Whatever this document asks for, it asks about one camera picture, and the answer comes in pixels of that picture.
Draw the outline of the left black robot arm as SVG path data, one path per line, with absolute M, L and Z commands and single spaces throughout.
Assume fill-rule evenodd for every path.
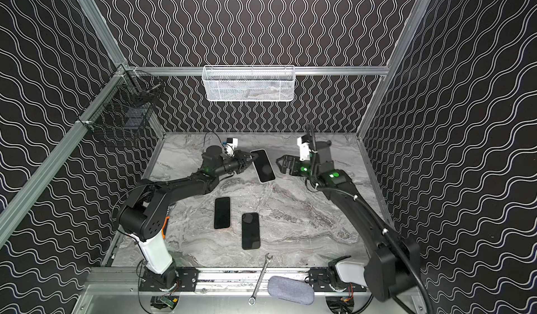
M 161 290 L 173 290 L 177 284 L 176 263 L 163 237 L 170 207 L 180 200 L 211 193 L 224 175 L 241 174 L 258 158 L 242 150 L 229 156 L 222 146 L 210 146 L 201 156 L 200 168 L 185 178 L 159 182 L 143 179 L 128 194 L 117 215 L 120 227 L 137 242 L 148 277 Z

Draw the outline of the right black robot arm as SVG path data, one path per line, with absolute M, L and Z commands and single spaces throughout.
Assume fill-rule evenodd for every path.
M 314 192 L 323 193 L 335 204 L 358 231 L 369 255 L 362 272 L 338 272 L 338 277 L 346 283 L 358 283 L 356 277 L 361 276 L 379 301 L 414 287 L 425 302 L 429 301 L 419 273 L 419 245 L 394 231 L 365 201 L 352 178 L 335 167 L 329 141 L 307 143 L 306 147 L 308 156 L 305 152 L 300 156 L 286 154 L 275 161 L 278 168 L 282 174 L 305 178 Z

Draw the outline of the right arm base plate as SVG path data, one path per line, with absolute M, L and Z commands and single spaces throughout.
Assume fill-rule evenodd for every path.
M 329 267 L 310 268 L 303 281 L 316 292 L 366 292 L 363 285 L 344 283 L 337 276 L 335 270 Z

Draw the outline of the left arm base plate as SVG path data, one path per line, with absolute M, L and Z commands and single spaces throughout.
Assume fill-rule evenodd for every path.
M 193 267 L 168 268 L 163 274 L 156 274 L 145 268 L 138 290 L 141 292 L 194 292 L 199 270 Z

